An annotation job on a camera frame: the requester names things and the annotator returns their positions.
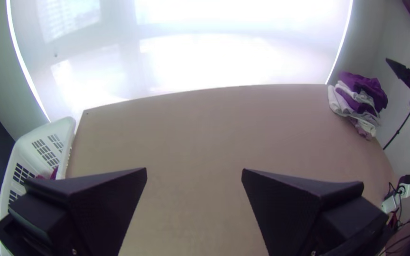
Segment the folded clothes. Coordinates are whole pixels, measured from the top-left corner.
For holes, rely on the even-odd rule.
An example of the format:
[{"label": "folded clothes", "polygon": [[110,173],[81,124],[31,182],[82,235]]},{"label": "folded clothes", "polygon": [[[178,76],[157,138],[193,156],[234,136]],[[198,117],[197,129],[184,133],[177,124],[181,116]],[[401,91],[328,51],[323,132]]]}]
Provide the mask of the folded clothes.
[{"label": "folded clothes", "polygon": [[338,83],[335,85],[335,88],[341,88],[343,91],[345,91],[349,96],[352,97],[357,102],[360,103],[367,103],[370,104],[371,106],[374,106],[374,100],[371,96],[365,93],[365,91],[360,91],[359,93],[356,93],[354,91],[351,91],[349,87],[343,82],[343,81],[338,81]]},{"label": "folded clothes", "polygon": [[347,117],[360,135],[364,131],[365,134],[363,135],[366,139],[368,139],[368,134],[372,137],[376,136],[376,128],[379,126],[378,118],[368,112],[357,113],[349,106],[345,98],[336,92],[336,88],[331,85],[328,86],[328,103],[334,113]]},{"label": "folded clothes", "polygon": [[360,136],[364,137],[366,140],[371,140],[372,139],[373,136],[371,135],[371,133],[365,131],[360,126],[357,119],[354,119],[352,117],[347,117],[347,119],[354,125],[354,127],[357,129],[357,132]]},{"label": "folded clothes", "polygon": [[382,109],[387,107],[389,102],[387,95],[377,78],[367,78],[349,72],[340,72],[338,78],[345,83],[351,91],[360,93],[360,91],[363,90],[371,96],[374,100],[374,108],[377,112],[381,112]]},{"label": "folded clothes", "polygon": [[370,114],[377,116],[376,110],[370,104],[357,102],[341,88],[335,88],[335,91],[346,100],[347,104],[349,104],[355,112],[362,114],[367,111]]}]

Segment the white laundry basket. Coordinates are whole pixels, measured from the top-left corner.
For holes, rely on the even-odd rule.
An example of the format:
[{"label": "white laundry basket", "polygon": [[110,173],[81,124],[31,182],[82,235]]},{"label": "white laundry basket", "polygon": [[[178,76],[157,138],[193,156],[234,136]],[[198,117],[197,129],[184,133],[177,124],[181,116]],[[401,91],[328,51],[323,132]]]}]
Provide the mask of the white laundry basket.
[{"label": "white laundry basket", "polygon": [[[56,179],[65,178],[74,131],[75,120],[67,117],[38,127],[16,141],[1,186],[0,220],[8,214],[9,205],[26,193],[25,179],[38,175],[48,179],[56,167]],[[1,242],[0,255],[10,255]]]}]

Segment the black cable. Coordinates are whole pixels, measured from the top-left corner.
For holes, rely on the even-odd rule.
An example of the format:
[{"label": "black cable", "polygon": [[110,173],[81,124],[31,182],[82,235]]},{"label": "black cable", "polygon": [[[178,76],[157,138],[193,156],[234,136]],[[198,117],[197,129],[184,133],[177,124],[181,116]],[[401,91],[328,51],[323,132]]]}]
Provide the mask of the black cable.
[{"label": "black cable", "polygon": [[400,188],[401,187],[399,187],[399,186],[397,188],[395,188],[393,186],[393,184],[391,182],[389,182],[389,192],[387,193],[387,196],[388,196],[390,194],[391,190],[393,190],[395,192],[395,196],[398,194],[398,198],[400,200],[400,208],[399,208],[400,209],[400,214],[399,214],[399,216],[396,216],[396,213],[398,212],[398,210],[392,211],[392,213],[395,214],[395,216],[396,216],[396,219],[397,219],[396,224],[397,224],[398,227],[402,226],[401,214],[402,214],[402,211],[403,211],[403,205],[401,204],[401,195],[403,194],[403,191],[400,191]]},{"label": "black cable", "polygon": [[408,120],[408,118],[410,117],[410,111],[408,116],[406,116],[406,118],[404,119],[403,124],[401,124],[400,128],[395,132],[395,134],[391,137],[391,139],[389,140],[389,142],[387,142],[387,144],[384,146],[383,150],[385,150],[390,143],[398,136],[398,134],[400,134],[401,129],[403,128],[404,124],[406,123],[406,121]]},{"label": "black cable", "polygon": [[405,236],[405,237],[401,238],[400,240],[396,241],[395,243],[393,243],[392,245],[390,245],[389,247],[387,247],[384,251],[382,251],[382,252],[379,254],[379,256],[381,256],[382,254],[384,254],[384,252],[387,252],[387,250],[389,250],[389,249],[392,248],[393,246],[397,245],[398,243],[400,243],[400,242],[402,242],[402,241],[404,241],[404,240],[406,240],[406,239],[408,239],[408,238],[410,238],[410,235]]},{"label": "black cable", "polygon": [[[410,223],[410,218],[409,218],[409,220],[408,220],[406,223],[401,224],[401,225],[400,225],[400,228],[403,227],[403,226],[405,226],[405,225],[407,225],[407,224],[409,224],[409,223]],[[392,244],[390,247],[386,248],[385,251],[383,251],[382,253],[385,252],[386,255],[389,255],[389,254],[395,254],[395,253],[399,253],[399,252],[403,251],[403,250],[405,249],[405,246],[402,246],[402,247],[396,249],[395,251],[391,251],[391,252],[389,252],[388,250],[389,250],[390,248],[392,248],[394,245],[396,245],[398,242],[401,242],[401,241],[407,239],[408,237],[410,237],[410,235],[407,236],[407,237],[404,237],[404,238],[402,238],[402,239],[400,239],[400,240],[398,240],[397,242],[395,242],[394,244]]]}]

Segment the brown tabletop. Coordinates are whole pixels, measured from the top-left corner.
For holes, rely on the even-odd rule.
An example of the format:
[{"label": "brown tabletop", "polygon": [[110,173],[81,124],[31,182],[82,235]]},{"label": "brown tabletop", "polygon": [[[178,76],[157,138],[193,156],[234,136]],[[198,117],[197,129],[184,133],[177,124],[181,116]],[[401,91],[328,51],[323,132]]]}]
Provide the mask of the brown tabletop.
[{"label": "brown tabletop", "polygon": [[268,255],[241,183],[244,167],[363,181],[380,205],[396,180],[377,140],[328,107],[325,85],[190,91],[86,110],[68,177],[146,167],[120,255]]}]

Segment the light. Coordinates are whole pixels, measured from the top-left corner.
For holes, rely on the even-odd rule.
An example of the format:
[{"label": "light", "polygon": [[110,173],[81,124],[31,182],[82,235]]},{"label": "light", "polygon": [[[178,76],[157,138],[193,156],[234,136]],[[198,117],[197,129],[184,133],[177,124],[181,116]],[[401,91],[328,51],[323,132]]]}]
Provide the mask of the light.
[{"label": "light", "polygon": [[53,120],[169,92],[322,84],[330,79],[352,9],[351,0],[11,4],[20,64]]}]

